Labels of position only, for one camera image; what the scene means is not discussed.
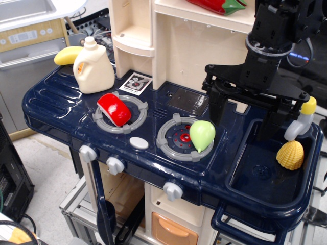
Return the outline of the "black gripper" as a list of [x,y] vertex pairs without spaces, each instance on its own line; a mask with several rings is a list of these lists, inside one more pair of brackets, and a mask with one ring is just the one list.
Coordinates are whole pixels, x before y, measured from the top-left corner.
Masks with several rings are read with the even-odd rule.
[[228,99],[271,106],[260,126],[259,141],[272,138],[285,122],[297,119],[310,96],[279,75],[279,63],[278,58],[250,53],[243,64],[207,65],[202,89],[209,95],[211,121],[220,124]]

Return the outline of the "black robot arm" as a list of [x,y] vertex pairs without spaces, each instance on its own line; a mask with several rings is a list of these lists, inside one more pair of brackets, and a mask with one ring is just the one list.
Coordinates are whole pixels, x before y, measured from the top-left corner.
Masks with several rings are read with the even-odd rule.
[[266,109],[258,138],[271,138],[284,122],[297,119],[309,95],[277,72],[294,46],[320,32],[322,1],[257,1],[255,22],[246,37],[243,64],[205,67],[202,88],[209,96],[211,121],[218,125],[228,99]]

